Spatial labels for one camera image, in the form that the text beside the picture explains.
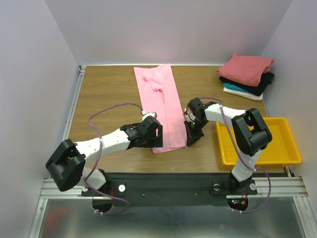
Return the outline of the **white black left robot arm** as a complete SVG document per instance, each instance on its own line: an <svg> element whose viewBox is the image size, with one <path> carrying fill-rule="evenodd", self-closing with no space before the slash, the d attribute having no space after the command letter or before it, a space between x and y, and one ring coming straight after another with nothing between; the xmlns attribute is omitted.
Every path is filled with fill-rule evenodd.
<svg viewBox="0 0 317 238"><path fill-rule="evenodd" d="M88 183L98 195L110 191L106 174L92 170L86 165L108 154L131 148L161 148L163 126L152 115L143 117L140 123L126 124L114 132L87 141L62 141L46 163L46 169L64 192L75 186L88 187Z"/></svg>

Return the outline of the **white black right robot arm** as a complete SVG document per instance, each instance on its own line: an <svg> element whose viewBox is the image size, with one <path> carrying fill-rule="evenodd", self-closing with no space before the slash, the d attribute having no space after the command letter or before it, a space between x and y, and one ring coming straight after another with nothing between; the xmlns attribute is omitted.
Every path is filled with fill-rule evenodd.
<svg viewBox="0 0 317 238"><path fill-rule="evenodd" d="M194 98L184 109L184 116L188 147L204 136L203 128L208 122L225 125L238 156L229 174L228 188L233 193L246 189L259 156L272 141L272 134L260 112L255 108L237 110L226 107L222 101L204 103L200 98Z"/></svg>

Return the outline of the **light pink t-shirt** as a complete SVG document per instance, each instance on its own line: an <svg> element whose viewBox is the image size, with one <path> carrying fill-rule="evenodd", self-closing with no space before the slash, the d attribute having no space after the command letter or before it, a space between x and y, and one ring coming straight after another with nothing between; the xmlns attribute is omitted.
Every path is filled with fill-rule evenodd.
<svg viewBox="0 0 317 238"><path fill-rule="evenodd" d="M186 147L187 134L172 68L162 64L154 68L134 67L142 108L156 112L161 123L163 147L153 153L163 153Z"/></svg>

